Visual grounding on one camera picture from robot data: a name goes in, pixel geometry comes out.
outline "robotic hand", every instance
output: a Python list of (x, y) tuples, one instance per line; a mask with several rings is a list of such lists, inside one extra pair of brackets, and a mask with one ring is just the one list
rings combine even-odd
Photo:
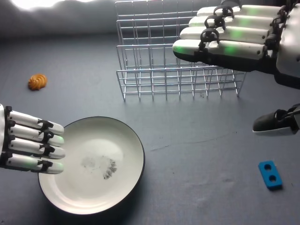
[[(232, 1), (237, 7), (225, 6)], [(277, 83), (300, 89), (300, 3), (241, 5), (222, 0), (201, 8), (173, 44), (176, 57), (239, 71), (273, 74)]]
[(64, 158), (59, 135), (64, 127), (13, 111), (0, 104), (0, 167), (6, 169), (58, 174), (63, 165), (41, 158)]

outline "dish rack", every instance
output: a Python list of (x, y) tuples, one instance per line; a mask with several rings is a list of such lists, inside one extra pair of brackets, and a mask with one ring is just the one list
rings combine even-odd
[(127, 95), (191, 93), (207, 97), (211, 91), (242, 89), (246, 73), (222, 67), (191, 63), (174, 56), (172, 46), (182, 29), (196, 16), (203, 1), (133, 0), (117, 1), (117, 29), (120, 45), (117, 78), (124, 101)]

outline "round dish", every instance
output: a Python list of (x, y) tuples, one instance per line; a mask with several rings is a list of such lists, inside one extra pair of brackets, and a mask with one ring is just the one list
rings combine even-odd
[(48, 200), (74, 214), (102, 212), (122, 201), (144, 171), (145, 153), (137, 134), (125, 123), (90, 117), (65, 127), (64, 172), (39, 173)]

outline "wire rack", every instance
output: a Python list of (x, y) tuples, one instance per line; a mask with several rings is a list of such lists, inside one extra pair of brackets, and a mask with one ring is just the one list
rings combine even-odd
[(120, 45), (117, 78), (124, 101), (127, 95), (229, 90), (239, 95), (246, 73), (222, 67), (191, 63), (176, 58), (173, 43), (201, 7), (194, 0), (117, 1), (117, 29)]

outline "gray table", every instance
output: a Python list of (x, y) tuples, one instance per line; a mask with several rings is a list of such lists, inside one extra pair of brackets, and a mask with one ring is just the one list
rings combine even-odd
[[(127, 98), (120, 94), (115, 35), (64, 37), (3, 43), (0, 102), (67, 125), (89, 116), (127, 123), (146, 153), (136, 191), (105, 213), (79, 217), (54, 208), (34, 173), (0, 170), (1, 225), (298, 225), (298, 136), (260, 137), (253, 121), (300, 102), (300, 91), (258, 72), (246, 77), (240, 98), (224, 93)], [(34, 73), (48, 76), (38, 92), (27, 89)], [(258, 163), (274, 160), (284, 183), (270, 192)]]

